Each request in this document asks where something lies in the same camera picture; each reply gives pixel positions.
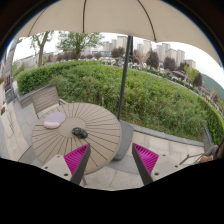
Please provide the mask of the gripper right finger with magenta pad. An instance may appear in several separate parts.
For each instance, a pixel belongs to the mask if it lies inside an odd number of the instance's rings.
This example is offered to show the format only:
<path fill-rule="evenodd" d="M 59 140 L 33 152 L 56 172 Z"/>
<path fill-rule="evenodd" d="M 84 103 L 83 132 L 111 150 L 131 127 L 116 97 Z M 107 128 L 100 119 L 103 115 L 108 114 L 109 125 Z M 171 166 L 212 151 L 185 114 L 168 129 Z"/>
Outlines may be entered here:
<path fill-rule="evenodd" d="M 132 154 L 144 185 L 182 169 L 168 155 L 159 155 L 136 143 L 132 144 Z"/>

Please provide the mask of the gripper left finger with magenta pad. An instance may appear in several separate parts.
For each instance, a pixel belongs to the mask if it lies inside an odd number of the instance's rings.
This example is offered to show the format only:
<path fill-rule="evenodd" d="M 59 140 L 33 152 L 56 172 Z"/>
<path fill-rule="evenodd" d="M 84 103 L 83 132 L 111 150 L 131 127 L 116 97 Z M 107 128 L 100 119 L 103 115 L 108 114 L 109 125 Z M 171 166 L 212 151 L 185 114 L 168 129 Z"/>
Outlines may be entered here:
<path fill-rule="evenodd" d="M 79 185 L 83 178 L 90 152 L 90 144 L 86 144 L 65 156 L 54 156 L 42 169 Z"/>

